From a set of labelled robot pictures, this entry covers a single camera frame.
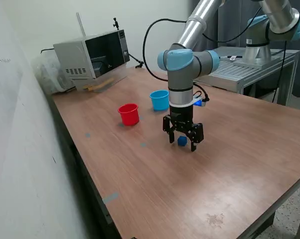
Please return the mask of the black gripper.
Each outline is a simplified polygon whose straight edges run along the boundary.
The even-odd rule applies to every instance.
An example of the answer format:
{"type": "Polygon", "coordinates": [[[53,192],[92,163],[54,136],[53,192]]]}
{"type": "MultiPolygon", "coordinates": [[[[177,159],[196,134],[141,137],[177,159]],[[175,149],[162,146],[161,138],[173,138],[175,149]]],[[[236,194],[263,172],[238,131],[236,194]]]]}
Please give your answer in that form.
{"type": "Polygon", "coordinates": [[[186,131],[191,141],[191,152],[204,140],[203,124],[193,123],[193,105],[178,108],[170,106],[169,115],[163,117],[162,129],[169,135],[169,143],[174,143],[174,131],[186,131]]]}

